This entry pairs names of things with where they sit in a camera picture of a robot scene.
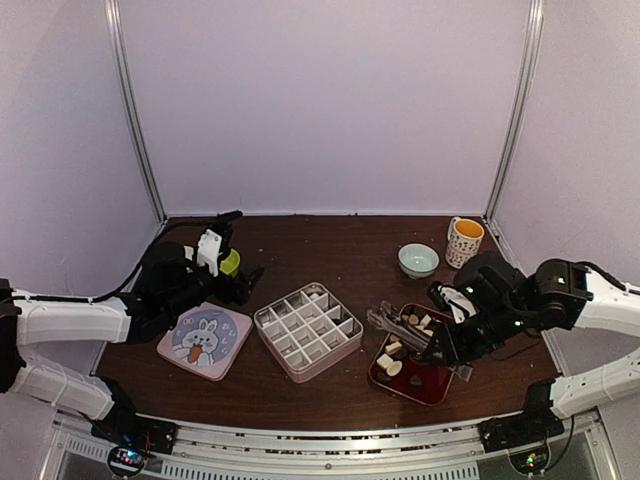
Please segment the yellow object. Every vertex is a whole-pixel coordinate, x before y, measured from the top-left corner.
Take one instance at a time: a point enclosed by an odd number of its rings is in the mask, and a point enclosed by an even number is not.
[[[229,256],[220,263],[220,272],[228,277],[236,278],[240,271],[240,254],[237,250],[231,249]]]
[[[484,235],[484,228],[478,222],[463,218],[455,223],[454,228],[467,238],[482,238]]]

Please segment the printed mug pattern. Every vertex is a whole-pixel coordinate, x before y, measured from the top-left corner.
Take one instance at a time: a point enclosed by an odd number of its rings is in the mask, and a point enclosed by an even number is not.
[[[454,229],[444,255],[445,260],[453,268],[462,268],[471,257],[478,253],[481,243],[482,237],[470,240],[462,237]]]
[[[447,246],[447,251],[444,254],[444,258],[449,265],[453,268],[462,268],[462,266],[467,263],[467,261],[473,257],[476,253],[478,253],[477,249],[475,252],[471,253],[462,253],[452,247],[450,243]]]

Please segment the compartment organizer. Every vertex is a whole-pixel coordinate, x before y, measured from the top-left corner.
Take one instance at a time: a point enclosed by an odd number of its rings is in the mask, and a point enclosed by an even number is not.
[[[362,324],[323,285],[311,283],[258,310],[258,334],[296,383],[360,347]]]

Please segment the white mug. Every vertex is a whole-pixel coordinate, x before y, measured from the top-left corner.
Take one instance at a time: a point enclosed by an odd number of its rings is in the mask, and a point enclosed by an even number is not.
[[[468,218],[453,217],[447,232],[447,251],[444,258],[453,268],[461,268],[476,255],[484,237],[484,228]]]

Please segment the cup handle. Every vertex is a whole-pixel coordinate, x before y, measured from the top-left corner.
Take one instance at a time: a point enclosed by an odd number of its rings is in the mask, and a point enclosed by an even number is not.
[[[451,241],[451,236],[453,235],[453,227],[456,226],[456,223],[460,220],[460,217],[453,217],[451,219],[451,223],[449,223],[449,230],[447,230],[447,241]]]

